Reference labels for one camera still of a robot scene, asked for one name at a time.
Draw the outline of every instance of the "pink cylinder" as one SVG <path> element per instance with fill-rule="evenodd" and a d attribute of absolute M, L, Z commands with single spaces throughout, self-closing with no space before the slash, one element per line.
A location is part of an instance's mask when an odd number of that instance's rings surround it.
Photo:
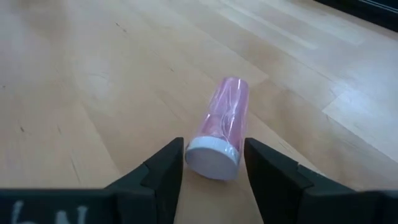
<path fill-rule="evenodd" d="M 248 84 L 224 78 L 214 93 L 205 119 L 185 153 L 188 166 L 207 178 L 234 179 L 238 173 L 246 131 Z"/>

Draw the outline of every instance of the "black plastic claw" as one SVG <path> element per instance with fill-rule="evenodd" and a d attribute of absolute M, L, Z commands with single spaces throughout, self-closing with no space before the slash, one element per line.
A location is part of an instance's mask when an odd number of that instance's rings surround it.
<path fill-rule="evenodd" d="M 112 224 L 174 222 L 183 170 L 176 138 L 105 189 L 0 190 L 0 223 Z"/>
<path fill-rule="evenodd" d="M 251 138 L 244 158 L 264 223 L 398 222 L 398 192 L 356 192 Z"/>

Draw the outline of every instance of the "white lid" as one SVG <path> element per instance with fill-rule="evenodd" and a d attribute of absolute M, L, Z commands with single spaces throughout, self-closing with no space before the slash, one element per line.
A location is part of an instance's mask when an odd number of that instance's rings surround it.
<path fill-rule="evenodd" d="M 192 139 L 185 161 L 195 172 L 218 180 L 235 179 L 239 169 L 239 152 L 228 141 L 201 136 Z"/>

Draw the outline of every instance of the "light wood surface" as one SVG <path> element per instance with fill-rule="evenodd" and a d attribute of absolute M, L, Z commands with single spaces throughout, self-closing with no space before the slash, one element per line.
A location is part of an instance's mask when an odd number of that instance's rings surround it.
<path fill-rule="evenodd" d="M 1 187 L 104 187 L 188 141 L 233 75 L 251 87 L 247 136 L 398 189 L 392 31 L 311 0 L 4 0 L 0 28 Z M 186 168 L 175 221 L 261 223 L 244 160 L 228 183 Z"/>

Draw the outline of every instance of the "plastic wrapping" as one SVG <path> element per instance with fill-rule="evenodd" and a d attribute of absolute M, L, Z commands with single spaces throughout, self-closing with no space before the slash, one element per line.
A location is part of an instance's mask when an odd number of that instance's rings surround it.
<path fill-rule="evenodd" d="M 191 169 L 211 179 L 236 177 L 243 152 L 248 100 L 249 87 L 244 80 L 224 78 L 187 147 L 185 160 Z"/>

